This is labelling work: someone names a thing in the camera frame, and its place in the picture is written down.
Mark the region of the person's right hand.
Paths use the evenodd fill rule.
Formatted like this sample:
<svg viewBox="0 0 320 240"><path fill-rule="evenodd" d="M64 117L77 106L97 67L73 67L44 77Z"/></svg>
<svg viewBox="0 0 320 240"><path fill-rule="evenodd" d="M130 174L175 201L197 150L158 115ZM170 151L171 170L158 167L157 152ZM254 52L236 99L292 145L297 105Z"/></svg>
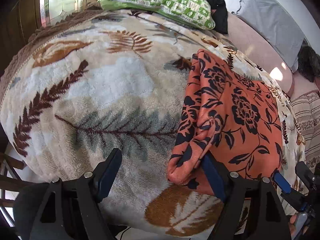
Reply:
<svg viewBox="0 0 320 240"><path fill-rule="evenodd" d="M296 229L296 225L297 225L297 222L296 220L299 220L300 217L302 218L306 218L306 215L304 214L301 214L301 213L296 213L294 215L292 215L290 218L289 218L289 223L288 223L288 226L289 226L289 230L290 230L290 234L291 234L291 238L292 239L295 239L295 237L298 237L298 239L301 239L302 235L304 233L306 233L306 231L308 230L309 226L308 225L305 225L304 228L300 229L300 230L297 230Z"/></svg>

